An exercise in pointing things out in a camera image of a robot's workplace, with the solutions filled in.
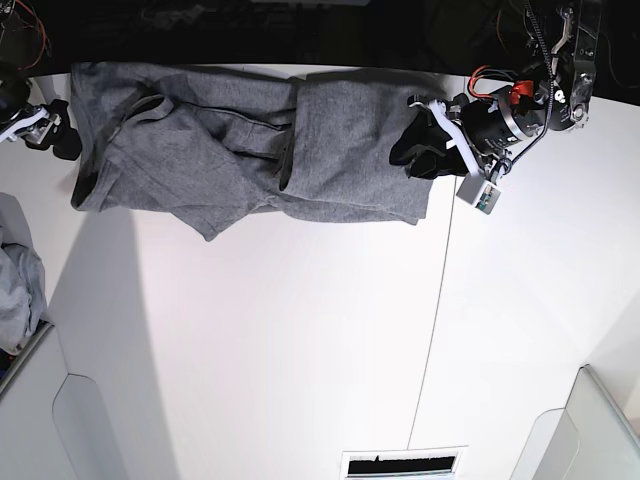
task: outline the wire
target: wire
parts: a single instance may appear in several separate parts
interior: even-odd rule
[[[607,60],[609,61],[609,72],[611,73],[611,78],[613,78],[613,81],[616,82],[616,85],[618,85],[621,88],[640,88],[640,83],[635,85],[627,85],[625,83],[622,83],[620,80],[618,80],[618,77],[616,76],[616,72],[613,68],[613,55],[611,54],[613,49],[611,47],[611,40],[609,40],[609,35],[607,35],[606,32],[602,32],[602,36],[607,41],[607,50],[608,50]]]
[[[544,120],[544,127],[542,128],[542,133],[538,135],[538,137],[533,140],[529,145],[526,146],[524,150],[522,150],[511,162],[512,165],[515,165],[518,160],[522,158],[522,156],[527,153],[529,150],[533,148],[542,138],[547,134],[547,130],[549,129],[549,123],[551,121],[551,113],[553,112],[553,94],[554,94],[554,82],[553,78],[553,69],[551,67],[551,55],[549,55],[549,50],[547,50],[547,44],[544,41],[544,37],[542,35],[542,31],[540,30],[540,25],[538,25],[538,20],[536,19],[535,13],[533,13],[533,7],[531,7],[531,2],[529,0],[524,1],[524,8],[531,20],[531,25],[533,26],[533,30],[536,34],[536,38],[538,40],[538,44],[540,45],[540,50],[542,50],[542,56],[544,57],[544,63],[547,67],[547,73],[549,74],[549,103],[547,105],[547,116]]]
[[[31,15],[35,19],[35,21],[36,21],[36,23],[38,25],[38,30],[40,32],[40,37],[42,38],[42,47],[41,47],[40,53],[38,54],[38,57],[35,59],[35,61],[33,63],[31,63],[30,65],[27,65],[26,67],[18,68],[18,70],[28,70],[30,68],[35,67],[38,63],[40,63],[40,60],[42,59],[42,56],[44,55],[44,52],[47,49],[48,37],[47,37],[47,32],[44,29],[44,24],[40,20],[40,17],[38,17],[38,15],[36,15],[35,9],[29,8],[27,5],[25,5],[25,3],[22,0],[16,0],[16,3],[18,5],[20,5],[29,15]]]
[[[507,82],[515,82],[517,74],[513,70],[500,70],[497,68],[491,68],[489,65],[482,65],[474,70],[467,82],[467,91],[469,95],[479,99],[493,99],[493,95],[488,93],[478,93],[475,91],[475,86],[478,80],[481,78],[504,80]]]
[[[502,34],[500,33],[500,19],[502,18],[502,8],[498,10],[498,16],[496,17],[496,34],[498,35],[498,40],[500,40],[500,45],[502,45],[502,49],[507,56],[511,56],[509,49],[507,48],[507,44],[504,43],[504,38],[502,38]]]
[[[469,91],[469,94],[475,98],[493,98],[491,95],[489,95],[488,93],[478,93],[475,91],[474,87],[476,85],[476,82],[480,79],[480,77],[478,77],[478,75],[485,69],[485,68],[489,68],[489,65],[482,65],[481,67],[476,68],[473,73],[471,74],[471,77],[469,78],[469,82],[467,83],[467,90]]]

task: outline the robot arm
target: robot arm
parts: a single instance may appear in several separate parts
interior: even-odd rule
[[[409,176],[433,180],[464,176],[458,197],[490,213],[497,183],[548,130],[583,127],[595,83],[595,52],[602,0],[547,0],[535,12],[525,0],[530,61],[519,73],[488,65],[475,70],[467,90],[453,101],[413,96],[419,113],[391,151],[392,165]],[[555,43],[547,44],[553,38]],[[511,85],[489,94],[475,91],[481,78]],[[515,157],[510,149],[530,143]]]

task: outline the gray fabric pile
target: gray fabric pile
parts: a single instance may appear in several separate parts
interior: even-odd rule
[[[167,211],[206,240],[270,210],[316,222],[425,217],[431,183],[389,165],[423,77],[343,72],[302,81],[223,69],[78,64],[79,210]]]
[[[0,227],[0,244],[3,240]],[[18,244],[0,249],[0,348],[20,353],[35,333],[46,308],[44,268],[40,257]]]

